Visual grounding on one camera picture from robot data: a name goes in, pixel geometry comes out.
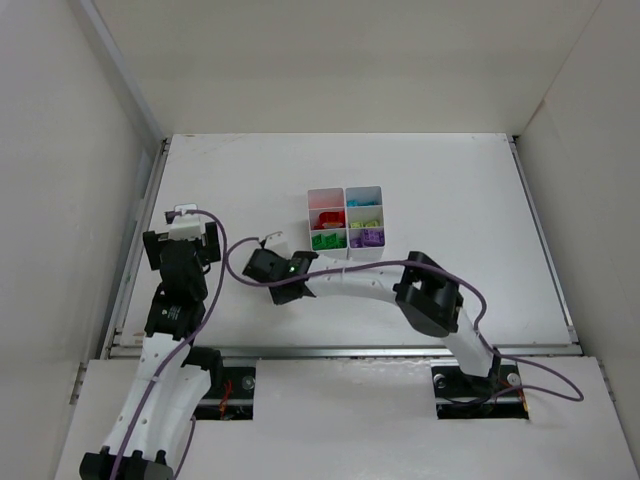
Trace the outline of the green lego plate piece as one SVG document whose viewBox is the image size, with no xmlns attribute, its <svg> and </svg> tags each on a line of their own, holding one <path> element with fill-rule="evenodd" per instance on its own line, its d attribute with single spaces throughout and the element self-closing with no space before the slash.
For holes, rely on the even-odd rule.
<svg viewBox="0 0 640 480">
<path fill-rule="evenodd" d="M 314 251 L 327 249 L 325 237 L 322 234 L 312 236 L 311 246 Z"/>
</svg>

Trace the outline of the purple lego block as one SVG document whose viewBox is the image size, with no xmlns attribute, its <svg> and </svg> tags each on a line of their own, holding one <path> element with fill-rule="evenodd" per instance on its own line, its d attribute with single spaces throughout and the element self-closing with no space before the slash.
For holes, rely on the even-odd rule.
<svg viewBox="0 0 640 480">
<path fill-rule="evenodd" d="M 350 240 L 350 247 L 352 249 L 359 249 L 364 247 L 364 243 L 361 237 L 355 237 Z"/>
</svg>

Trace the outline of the red cylinder lego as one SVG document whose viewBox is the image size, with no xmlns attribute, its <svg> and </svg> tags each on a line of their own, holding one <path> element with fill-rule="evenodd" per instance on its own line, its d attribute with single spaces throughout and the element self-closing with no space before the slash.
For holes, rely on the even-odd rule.
<svg viewBox="0 0 640 480">
<path fill-rule="evenodd" d="M 343 211 L 326 211 L 318 216 L 318 229 L 339 229 L 345 227 L 345 213 Z"/>
</svg>

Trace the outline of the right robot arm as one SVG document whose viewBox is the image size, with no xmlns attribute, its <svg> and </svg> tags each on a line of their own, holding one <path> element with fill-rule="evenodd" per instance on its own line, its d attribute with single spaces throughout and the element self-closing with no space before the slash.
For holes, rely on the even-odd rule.
<svg viewBox="0 0 640 480">
<path fill-rule="evenodd" d="M 343 296 L 397 306 L 416 332 L 442 340 L 458 366 L 436 384 L 461 387 L 461 397 L 489 397 L 498 383 L 500 360 L 484 345 L 464 309 L 460 282 L 427 255 L 413 251 L 402 261 L 363 263 L 297 251 L 286 259 L 258 248 L 242 275 L 269 288 L 284 305 L 305 297 Z"/>
</svg>

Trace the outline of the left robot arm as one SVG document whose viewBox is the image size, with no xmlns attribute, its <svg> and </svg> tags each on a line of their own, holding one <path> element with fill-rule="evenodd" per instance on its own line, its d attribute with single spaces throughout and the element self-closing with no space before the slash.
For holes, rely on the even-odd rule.
<svg viewBox="0 0 640 480">
<path fill-rule="evenodd" d="M 218 351 L 197 347 L 208 318 L 205 275 L 221 260 L 216 223 L 172 223 L 143 243 L 161 281 L 151 301 L 142 353 L 123 407 L 100 450 L 84 454 L 83 479 L 175 479 L 195 430 L 195 411 L 222 366 Z"/>
</svg>

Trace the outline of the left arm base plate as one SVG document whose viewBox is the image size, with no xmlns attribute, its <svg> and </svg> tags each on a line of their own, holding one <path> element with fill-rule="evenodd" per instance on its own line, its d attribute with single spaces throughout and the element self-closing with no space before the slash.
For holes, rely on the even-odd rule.
<svg viewBox="0 0 640 480">
<path fill-rule="evenodd" d="M 197 406 L 195 418 L 207 421 L 252 420 L 255 388 L 254 366 L 223 366 Z"/>
</svg>

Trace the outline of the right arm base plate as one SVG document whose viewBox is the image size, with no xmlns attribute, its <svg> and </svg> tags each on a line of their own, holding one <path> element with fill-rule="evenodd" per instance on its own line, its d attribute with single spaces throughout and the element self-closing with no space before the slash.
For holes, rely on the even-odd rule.
<svg viewBox="0 0 640 480">
<path fill-rule="evenodd" d="M 431 368 L 435 410 L 439 420 L 528 420 L 528 406 L 521 390 L 495 394 L 521 384 L 519 369 L 507 363 L 489 379 L 465 375 L 454 365 Z"/>
</svg>

